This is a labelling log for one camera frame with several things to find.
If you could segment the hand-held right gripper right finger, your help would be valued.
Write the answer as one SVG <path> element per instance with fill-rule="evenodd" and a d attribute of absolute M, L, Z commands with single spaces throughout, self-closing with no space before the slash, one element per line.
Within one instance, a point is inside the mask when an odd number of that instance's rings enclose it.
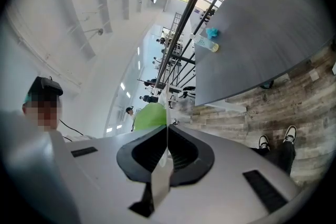
<path fill-rule="evenodd" d="M 263 180 L 292 201 L 299 187 L 280 168 L 247 146 L 222 137 L 176 126 L 209 145 L 215 156 L 210 171 L 196 184 L 172 187 L 154 212 L 159 223 L 252 223 L 270 215 L 254 187 Z"/>

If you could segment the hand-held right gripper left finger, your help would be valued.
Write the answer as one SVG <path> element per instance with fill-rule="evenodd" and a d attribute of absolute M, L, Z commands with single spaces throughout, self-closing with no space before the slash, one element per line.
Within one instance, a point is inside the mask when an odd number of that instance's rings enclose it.
<path fill-rule="evenodd" d="M 154 126 L 65 144 L 66 185 L 76 202 L 81 223 L 167 223 L 166 211 L 157 209 L 144 217 L 130 210 L 130 206 L 141 201 L 146 184 L 128 179 L 117 163 L 117 152 L 123 145 L 165 130 L 165 126 Z"/>

